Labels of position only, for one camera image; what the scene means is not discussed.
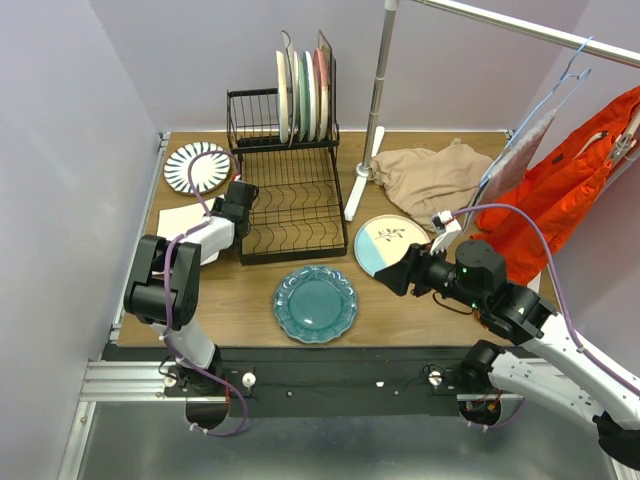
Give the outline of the cream blue leaf plate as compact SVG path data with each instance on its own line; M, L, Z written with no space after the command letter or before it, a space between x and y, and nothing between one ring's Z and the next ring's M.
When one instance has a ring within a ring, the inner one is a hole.
M354 252L360 267L371 277L397 262L413 243L428 244L426 231L414 221L385 214L366 221L357 232Z

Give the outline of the teal scalloped plate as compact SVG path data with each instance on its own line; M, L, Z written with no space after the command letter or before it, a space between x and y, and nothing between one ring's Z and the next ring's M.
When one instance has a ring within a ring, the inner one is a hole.
M358 313L352 282L339 270L307 265L284 277L273 313L284 333L303 344L327 344L354 324Z

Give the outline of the white blue striped plate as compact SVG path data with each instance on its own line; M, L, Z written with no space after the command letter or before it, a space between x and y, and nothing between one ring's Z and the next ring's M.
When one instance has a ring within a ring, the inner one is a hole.
M188 180L188 167L197 158L191 177L200 193L208 193L220 186L231 170L231 159L222 147L208 141L196 141L180 146L165 161L163 175L169 187L181 194L193 195Z

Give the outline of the large white black-rimmed plate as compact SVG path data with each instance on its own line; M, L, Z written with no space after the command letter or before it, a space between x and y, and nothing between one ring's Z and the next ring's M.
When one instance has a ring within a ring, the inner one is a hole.
M202 244L205 228L201 228L191 234L189 231L201 225L207 225L212 217L205 214L200 203L191 204L183 207L161 210L158 214L158 225L155 234L166 238L168 241L173 240L179 234L184 234L185 238L182 243L190 242Z

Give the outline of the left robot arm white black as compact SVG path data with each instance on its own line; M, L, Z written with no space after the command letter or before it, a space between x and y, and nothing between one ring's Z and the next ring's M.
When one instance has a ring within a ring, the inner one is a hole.
M219 352L195 318L203 260L217 259L248 235L250 214L259 188L233 181L226 194L214 200L201 219L171 239L145 235L137 245L124 293L124 309L151 326L187 382L201 395L214 393L222 379Z

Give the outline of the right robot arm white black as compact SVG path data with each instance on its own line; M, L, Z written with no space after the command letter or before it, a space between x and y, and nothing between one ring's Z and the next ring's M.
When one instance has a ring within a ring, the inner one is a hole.
M489 385L529 397L585 423L600 448L629 468L639 466L639 378L573 330L534 290L508 280L502 255L484 241L465 241L454 262L411 245L403 258L374 275L398 296L434 290L475 310L491 333L560 371L539 371L488 341L477 342L460 367L469 390Z

